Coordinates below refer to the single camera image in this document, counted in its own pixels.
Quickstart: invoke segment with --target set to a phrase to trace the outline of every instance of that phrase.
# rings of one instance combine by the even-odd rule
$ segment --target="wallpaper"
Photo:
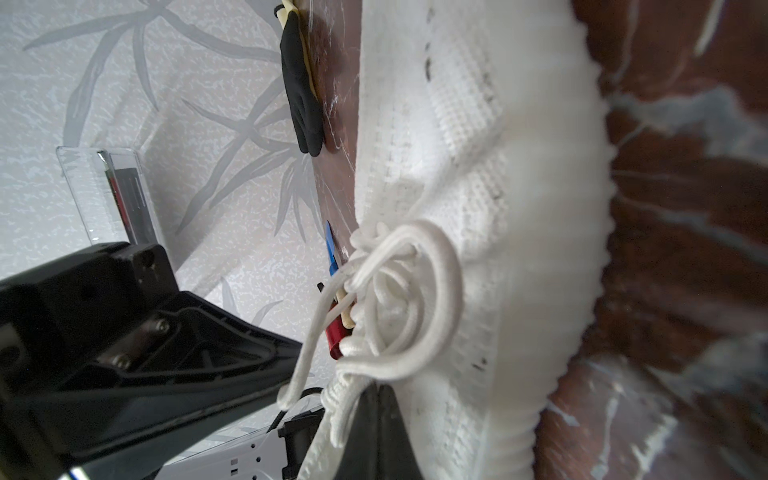
[[[56,147],[132,148],[180,287],[301,340],[328,260],[274,4],[3,2],[0,277],[88,245]],[[310,386],[332,370],[318,348]],[[185,454],[216,444],[206,442]]]

